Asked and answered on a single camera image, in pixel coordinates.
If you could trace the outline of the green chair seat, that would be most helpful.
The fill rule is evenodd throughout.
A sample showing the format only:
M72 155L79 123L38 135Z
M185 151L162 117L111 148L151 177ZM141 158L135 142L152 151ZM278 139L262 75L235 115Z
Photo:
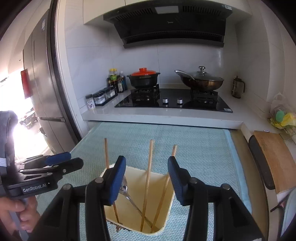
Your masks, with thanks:
M280 206L283 210L280 240L295 240L295 188L281 201Z

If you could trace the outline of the wooden chopstick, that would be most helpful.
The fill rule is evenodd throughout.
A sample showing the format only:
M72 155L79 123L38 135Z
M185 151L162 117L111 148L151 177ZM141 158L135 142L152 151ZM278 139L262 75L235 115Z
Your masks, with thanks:
M111 181L113 180L112 179L113 176L112 176L111 170L109 168L110 166L109 166L109 154L108 154L108 141L107 141L107 138L104 138L104 151L105 151L106 170L108 171L108 174L109 174L108 177L111 178L110 181L109 181L109 184L111 184ZM113 202L113 209L114 209L114 214L115 214L115 217L116 217L116 221L117 221L117 223L120 223L115 201Z
M154 208L156 210L155 210L153 222L150 227L149 234L151 234L151 235L153 233L162 232L163 229L167 225L167 222L168 222L168 219L169 219L169 216L171 213L171 206L173 204L173 200L174 200L174 196L175 196L174 191L171 190L171 195L168 196L169 199L166 199L167 190L170 186L172 186L171 181L170 181L170 175L169 175L169 173L167 173L164 178L163 188L161 189L161 192L160 192L159 201L154 204ZM163 222L161 228L158 228L156 226L156 224L158 223L158 219L160 216L165 219L164 219L164 222Z
M140 231L142 231L144 228L145 212L147 209L147 198L148 198L149 182L150 182L150 178L151 178L151 168L152 168L153 146L154 146L154 140L150 140L148 166L147 166L147 177L146 177L146 182L145 182L144 202L143 202L143 206L142 206L142 219L141 219Z

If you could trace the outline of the teal woven table mat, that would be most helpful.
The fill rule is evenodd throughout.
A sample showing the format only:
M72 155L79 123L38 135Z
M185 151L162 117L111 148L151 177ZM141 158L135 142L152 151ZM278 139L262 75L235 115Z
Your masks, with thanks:
M152 171L167 173L167 160L177 146L176 160L181 168L205 184L229 184L248 210L251 202L242 164L229 130L190 126L149 125L140 123L96 123L72 150L84 165L81 170L65 175L59 185L81 186L105 169L105 156L111 162L126 157L128 166L145 170L149 142L154 141Z

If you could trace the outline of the yellow green plastic bag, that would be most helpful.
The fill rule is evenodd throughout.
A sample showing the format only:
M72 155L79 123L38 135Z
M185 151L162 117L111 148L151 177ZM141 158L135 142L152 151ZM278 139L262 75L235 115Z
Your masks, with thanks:
M272 100L270 115L271 125L280 130L280 135L285 140L292 140L295 143L295 110L280 92Z

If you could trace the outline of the black range hood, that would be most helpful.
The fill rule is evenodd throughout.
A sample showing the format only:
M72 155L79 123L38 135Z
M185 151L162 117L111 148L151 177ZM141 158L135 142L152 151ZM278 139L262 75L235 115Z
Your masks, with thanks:
M214 1L141 1L109 11L124 48L155 44L224 46L230 6Z

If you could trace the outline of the black wok glass lid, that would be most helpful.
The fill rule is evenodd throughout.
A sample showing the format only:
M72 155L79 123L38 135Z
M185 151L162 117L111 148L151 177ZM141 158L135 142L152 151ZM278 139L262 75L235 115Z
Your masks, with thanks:
M222 77L214 76L206 72L204 66L200 66L199 71L192 73L187 73L182 70L175 70L175 73L180 76L184 85L197 92L217 90L224 82Z

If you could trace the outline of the cream utensil holder box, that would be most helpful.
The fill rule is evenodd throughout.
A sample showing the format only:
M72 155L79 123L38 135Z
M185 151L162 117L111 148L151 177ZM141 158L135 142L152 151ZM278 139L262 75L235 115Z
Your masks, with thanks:
M144 203L146 176L147 174L145 170L130 166L126 167L125 177L127 180L128 193L139 209L142 209ZM158 205L162 197L165 180L166 176L164 174L154 172L151 173L149 192L147 196L147 208L145 212L145 217L150 222L154 221L154 217L158 210ZM171 181L169 181L154 231L151 231L151 228L149 227L147 222L144 222L143 229L140 229L142 216L133 207L130 201L128 201L121 194L118 195L118 198L115 201L119 222L117 222L114 208L112 206L104 207L106 220L109 223L121 226L122 228L124 228L124 230L128 230L129 234L142 234L147 236L160 235L165 230L165 227L168 224L168 219L174 197L174 189Z

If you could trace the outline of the black pot orange lid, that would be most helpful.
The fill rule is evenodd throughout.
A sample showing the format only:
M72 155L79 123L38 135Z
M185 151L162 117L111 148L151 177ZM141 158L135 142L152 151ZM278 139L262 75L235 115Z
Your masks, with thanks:
M159 72L147 70L147 68L139 68L138 72L128 75L128 78L132 87L142 89L156 86L159 75Z

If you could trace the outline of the glass french press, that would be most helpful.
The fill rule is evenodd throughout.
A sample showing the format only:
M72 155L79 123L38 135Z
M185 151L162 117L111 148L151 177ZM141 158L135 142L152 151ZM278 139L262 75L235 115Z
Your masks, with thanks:
M238 76L234 77L231 94L237 99L241 99L245 92L245 82Z

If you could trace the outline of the white spice jar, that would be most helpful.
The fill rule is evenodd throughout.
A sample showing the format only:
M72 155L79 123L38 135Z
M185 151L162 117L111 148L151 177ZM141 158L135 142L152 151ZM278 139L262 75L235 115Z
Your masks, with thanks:
M89 110L95 109L95 102L92 94L88 94L85 96L85 100L87 103L87 107Z

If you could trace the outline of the soy sauce bottles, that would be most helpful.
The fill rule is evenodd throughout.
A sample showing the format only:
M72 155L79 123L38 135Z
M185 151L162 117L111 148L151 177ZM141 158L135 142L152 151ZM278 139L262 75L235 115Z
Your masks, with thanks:
M122 71L118 73L116 68L109 69L107 83L115 88L116 93L123 93L127 90L126 77Z

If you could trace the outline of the black gas stove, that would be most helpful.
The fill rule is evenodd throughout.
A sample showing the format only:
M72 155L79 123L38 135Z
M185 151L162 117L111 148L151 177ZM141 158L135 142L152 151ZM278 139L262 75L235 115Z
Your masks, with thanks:
M191 89L160 88L133 89L117 108L184 108L232 113L218 92L196 92Z

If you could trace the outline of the wooden cutting board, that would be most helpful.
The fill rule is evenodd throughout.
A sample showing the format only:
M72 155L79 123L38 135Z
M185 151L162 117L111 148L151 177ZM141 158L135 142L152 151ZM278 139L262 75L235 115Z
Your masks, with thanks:
M276 194L295 187L295 161L282 137L277 133L254 131L270 169Z

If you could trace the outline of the steel spoon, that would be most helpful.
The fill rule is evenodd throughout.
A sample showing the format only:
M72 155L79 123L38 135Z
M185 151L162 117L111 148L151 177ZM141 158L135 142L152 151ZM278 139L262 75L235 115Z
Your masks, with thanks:
M139 212L139 214L142 216L142 211L135 204L132 197L128 193L128 184L127 184L127 180L126 180L125 176L123 177L123 180L122 180L122 183L121 183L121 186L120 186L120 189L119 189L119 193L121 195L123 195L132 204L132 206Z

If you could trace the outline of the seasoning jar rack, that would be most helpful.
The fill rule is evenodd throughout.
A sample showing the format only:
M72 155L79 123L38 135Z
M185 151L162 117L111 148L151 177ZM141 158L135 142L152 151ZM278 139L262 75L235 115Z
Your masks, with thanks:
M93 94L95 106L104 106L118 95L113 86L106 87Z

